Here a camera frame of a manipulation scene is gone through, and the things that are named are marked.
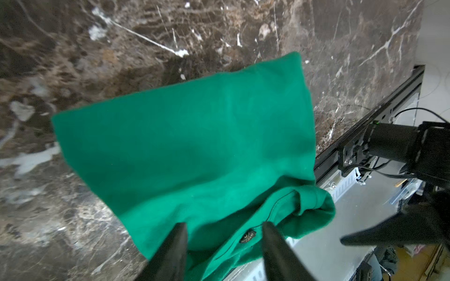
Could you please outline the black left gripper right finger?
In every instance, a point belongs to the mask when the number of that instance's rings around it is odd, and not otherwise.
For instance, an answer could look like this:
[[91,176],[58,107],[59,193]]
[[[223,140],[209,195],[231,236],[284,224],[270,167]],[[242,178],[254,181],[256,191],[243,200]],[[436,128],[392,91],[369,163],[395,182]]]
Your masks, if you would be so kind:
[[268,281],[315,281],[272,222],[262,225],[261,249]]

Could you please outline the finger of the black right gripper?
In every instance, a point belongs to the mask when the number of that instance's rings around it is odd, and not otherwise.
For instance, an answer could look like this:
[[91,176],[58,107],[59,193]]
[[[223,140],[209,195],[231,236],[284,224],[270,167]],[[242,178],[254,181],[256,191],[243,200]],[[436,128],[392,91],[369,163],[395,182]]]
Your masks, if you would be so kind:
[[345,246],[450,244],[450,205],[446,202],[417,204],[374,227],[345,235]]

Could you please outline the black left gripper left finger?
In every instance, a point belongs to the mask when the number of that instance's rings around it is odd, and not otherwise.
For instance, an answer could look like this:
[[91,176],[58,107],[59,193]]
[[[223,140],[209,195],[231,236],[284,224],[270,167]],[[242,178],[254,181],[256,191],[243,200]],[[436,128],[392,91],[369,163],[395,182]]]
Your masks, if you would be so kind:
[[183,281],[185,278],[188,231],[186,223],[175,224],[155,255],[135,281]]

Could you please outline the green t-shirt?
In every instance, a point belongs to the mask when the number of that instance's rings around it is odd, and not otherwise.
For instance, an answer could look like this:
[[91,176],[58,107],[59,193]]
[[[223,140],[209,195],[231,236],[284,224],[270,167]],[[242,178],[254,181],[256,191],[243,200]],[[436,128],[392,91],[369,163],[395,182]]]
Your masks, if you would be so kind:
[[70,167],[151,258],[187,225],[185,278],[260,259],[262,227],[300,239],[336,210],[316,186],[315,118],[299,53],[61,112]]

